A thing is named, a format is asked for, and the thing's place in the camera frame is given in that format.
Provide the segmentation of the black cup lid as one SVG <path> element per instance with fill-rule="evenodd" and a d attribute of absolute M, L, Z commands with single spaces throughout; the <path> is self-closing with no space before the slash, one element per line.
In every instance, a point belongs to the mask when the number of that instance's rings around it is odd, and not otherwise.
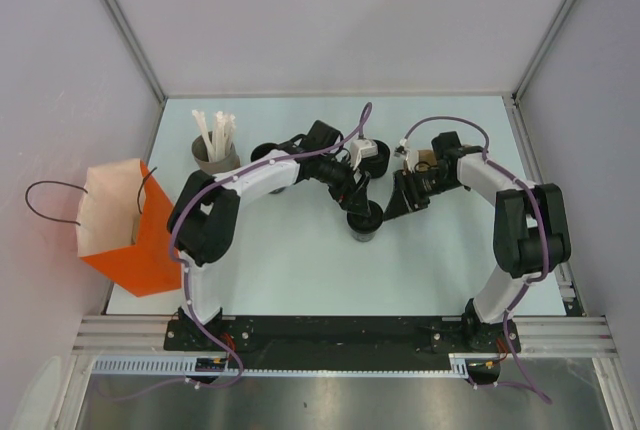
<path fill-rule="evenodd" d="M 375 201 L 369 200 L 369 216 L 361 216 L 354 213 L 347 214 L 347 224 L 351 230 L 358 233 L 369 234 L 376 232 L 383 223 L 383 210 Z"/>

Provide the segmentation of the black smooth coffee cup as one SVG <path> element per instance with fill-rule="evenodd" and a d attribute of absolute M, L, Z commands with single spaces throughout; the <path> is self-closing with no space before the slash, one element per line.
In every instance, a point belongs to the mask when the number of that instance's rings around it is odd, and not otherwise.
<path fill-rule="evenodd" d="M 263 143 L 253 149 L 250 155 L 250 161 L 258 161 L 267 156 L 271 151 L 278 150 L 279 145 L 276 143 Z"/>

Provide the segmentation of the orange paper bag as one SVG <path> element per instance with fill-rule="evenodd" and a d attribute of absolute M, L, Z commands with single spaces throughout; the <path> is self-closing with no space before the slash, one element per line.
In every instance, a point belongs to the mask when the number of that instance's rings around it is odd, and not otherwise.
<path fill-rule="evenodd" d="M 173 204 L 139 159 L 87 169 L 76 227 L 78 257 L 136 297 L 177 290 L 180 265 L 168 253 Z M 141 215 L 138 241 L 132 224 Z"/>

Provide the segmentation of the black ribbed coffee cup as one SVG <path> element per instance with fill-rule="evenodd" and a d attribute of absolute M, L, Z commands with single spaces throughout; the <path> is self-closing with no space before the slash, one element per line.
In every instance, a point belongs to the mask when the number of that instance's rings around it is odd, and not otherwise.
<path fill-rule="evenodd" d="M 388 169 L 390 160 L 390 149 L 386 143 L 381 140 L 375 140 L 377 154 L 369 157 L 366 161 L 367 171 L 372 179 L 383 177 Z"/>

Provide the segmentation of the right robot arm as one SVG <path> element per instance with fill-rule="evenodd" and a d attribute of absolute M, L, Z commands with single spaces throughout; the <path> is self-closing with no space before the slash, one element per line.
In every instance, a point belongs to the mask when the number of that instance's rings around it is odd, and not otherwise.
<path fill-rule="evenodd" d="M 494 208 L 496 268 L 465 307 L 460 334 L 473 351 L 484 351 L 509 331 L 514 309 L 529 288 L 544 281 L 571 255 L 561 189 L 525 181 L 489 157 L 480 146 L 464 145 L 456 132 L 439 134 L 424 160 L 406 154 L 393 173 L 386 221 L 423 210 L 431 198 L 457 188 L 473 190 Z"/>

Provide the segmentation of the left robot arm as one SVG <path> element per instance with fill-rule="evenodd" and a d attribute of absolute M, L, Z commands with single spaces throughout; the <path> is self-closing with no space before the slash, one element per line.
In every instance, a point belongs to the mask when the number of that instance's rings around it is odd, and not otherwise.
<path fill-rule="evenodd" d="M 368 240 L 382 224 L 381 207 L 368 196 L 371 180 L 386 171 L 389 149 L 357 134 L 345 141 L 334 127 L 315 121 L 305 133 L 256 147 L 248 164 L 225 173 L 201 170 L 187 179 L 171 212 L 170 246 L 183 272 L 186 337 L 197 348 L 214 347 L 223 308 L 218 279 L 230 268 L 246 211 L 269 194 L 311 180 L 327 186 L 345 212 L 353 236 Z"/>

